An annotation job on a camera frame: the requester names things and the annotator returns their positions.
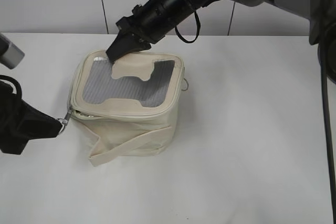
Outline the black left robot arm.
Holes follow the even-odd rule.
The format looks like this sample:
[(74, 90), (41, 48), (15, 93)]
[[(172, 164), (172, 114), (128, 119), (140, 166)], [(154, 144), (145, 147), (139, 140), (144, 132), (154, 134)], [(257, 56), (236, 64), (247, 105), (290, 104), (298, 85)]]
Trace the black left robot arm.
[(22, 99), (17, 80), (1, 75), (1, 152), (20, 155), (30, 140), (57, 137), (62, 124)]

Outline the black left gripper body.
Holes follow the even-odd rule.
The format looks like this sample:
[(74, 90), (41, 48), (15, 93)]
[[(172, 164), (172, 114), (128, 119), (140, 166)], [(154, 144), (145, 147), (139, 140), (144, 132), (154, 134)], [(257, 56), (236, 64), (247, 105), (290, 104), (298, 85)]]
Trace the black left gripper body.
[(12, 99), (1, 99), (1, 152), (20, 155), (26, 147), (28, 134), (21, 129), (29, 105), (22, 100), (18, 111), (14, 111)]

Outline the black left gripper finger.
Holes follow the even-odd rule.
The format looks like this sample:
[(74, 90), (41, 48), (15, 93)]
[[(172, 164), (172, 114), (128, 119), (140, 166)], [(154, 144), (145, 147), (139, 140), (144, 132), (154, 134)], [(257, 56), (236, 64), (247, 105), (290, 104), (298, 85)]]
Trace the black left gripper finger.
[(18, 142), (54, 138), (61, 130), (61, 123), (22, 100), (18, 121)]

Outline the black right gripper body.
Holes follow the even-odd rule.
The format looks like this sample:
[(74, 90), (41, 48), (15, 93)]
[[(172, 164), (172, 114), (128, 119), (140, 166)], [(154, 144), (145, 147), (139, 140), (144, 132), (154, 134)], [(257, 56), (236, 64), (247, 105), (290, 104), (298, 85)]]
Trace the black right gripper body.
[(117, 22), (119, 33), (116, 40), (123, 40), (132, 48), (151, 48), (171, 30), (187, 44), (195, 40), (186, 40), (178, 31), (177, 26), (194, 15), (196, 21), (196, 36), (200, 34), (200, 21), (196, 10), (200, 0), (149, 0), (143, 6), (136, 6), (133, 15), (123, 17)]

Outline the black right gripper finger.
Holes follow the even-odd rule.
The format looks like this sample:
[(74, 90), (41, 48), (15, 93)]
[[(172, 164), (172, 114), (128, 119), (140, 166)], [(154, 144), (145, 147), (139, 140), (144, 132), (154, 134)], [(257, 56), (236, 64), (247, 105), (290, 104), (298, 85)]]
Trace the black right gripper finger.
[(149, 49), (151, 49), (150, 43), (138, 35), (133, 33), (122, 34), (119, 32), (116, 39), (106, 50), (106, 55), (108, 56), (109, 61), (114, 63), (127, 54), (141, 52)]

